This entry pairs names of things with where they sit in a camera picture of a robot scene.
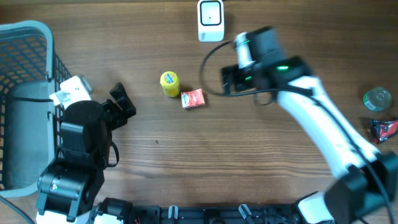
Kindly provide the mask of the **yellow mentos gum bottle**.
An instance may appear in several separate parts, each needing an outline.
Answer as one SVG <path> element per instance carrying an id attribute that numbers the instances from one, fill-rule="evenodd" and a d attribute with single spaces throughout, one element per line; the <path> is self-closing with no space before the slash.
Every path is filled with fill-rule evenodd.
<path id="1" fill-rule="evenodd" d="M 180 93 L 179 77 L 174 72 L 164 72 L 160 77 L 160 85 L 165 96 L 173 98 Z"/>

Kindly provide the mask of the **red white snack packet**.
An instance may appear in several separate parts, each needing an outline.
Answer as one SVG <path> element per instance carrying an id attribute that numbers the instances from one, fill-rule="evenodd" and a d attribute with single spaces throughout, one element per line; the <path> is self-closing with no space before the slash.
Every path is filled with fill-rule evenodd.
<path id="1" fill-rule="evenodd" d="M 189 109 L 205 105 L 203 90 L 197 89 L 188 92 L 181 92 L 182 108 Z"/>

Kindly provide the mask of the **round tin can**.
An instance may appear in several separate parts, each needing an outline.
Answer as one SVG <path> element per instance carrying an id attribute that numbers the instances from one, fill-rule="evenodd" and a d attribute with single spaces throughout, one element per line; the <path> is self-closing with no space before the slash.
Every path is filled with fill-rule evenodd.
<path id="1" fill-rule="evenodd" d="M 392 97 L 387 89 L 379 86 L 364 94 L 363 103 L 371 111 L 382 111 L 390 107 Z"/>

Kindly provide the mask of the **black red hex wrench packet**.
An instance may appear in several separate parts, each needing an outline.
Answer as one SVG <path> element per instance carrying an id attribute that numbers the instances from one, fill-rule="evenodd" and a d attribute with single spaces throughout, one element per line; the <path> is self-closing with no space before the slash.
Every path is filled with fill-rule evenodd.
<path id="1" fill-rule="evenodd" d="M 397 134 L 397 120 L 379 121 L 372 119 L 369 122 L 369 129 L 374 142 L 380 144 Z"/>

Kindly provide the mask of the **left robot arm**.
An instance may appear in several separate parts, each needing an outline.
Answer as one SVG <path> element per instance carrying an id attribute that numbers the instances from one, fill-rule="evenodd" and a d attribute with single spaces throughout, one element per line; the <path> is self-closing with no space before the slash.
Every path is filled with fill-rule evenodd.
<path id="1" fill-rule="evenodd" d="M 118 148 L 112 132 L 136 115 L 122 83 L 109 92 L 112 100 L 82 100 L 68 106 L 61 117 L 54 160 L 38 179 L 37 223 L 85 223 L 112 167 L 110 150 Z"/>

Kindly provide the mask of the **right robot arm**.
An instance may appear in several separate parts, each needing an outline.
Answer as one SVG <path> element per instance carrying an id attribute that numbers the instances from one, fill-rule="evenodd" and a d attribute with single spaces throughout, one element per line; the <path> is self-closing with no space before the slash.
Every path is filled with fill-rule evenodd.
<path id="1" fill-rule="evenodd" d="M 234 95 L 270 93 L 308 134 L 335 183 L 297 202 L 305 223 L 353 223 L 396 197 L 397 156 L 363 138 L 327 95 L 321 80 L 299 56 L 287 57 L 276 31 L 264 27 L 234 39 L 238 64 L 224 76 Z"/>

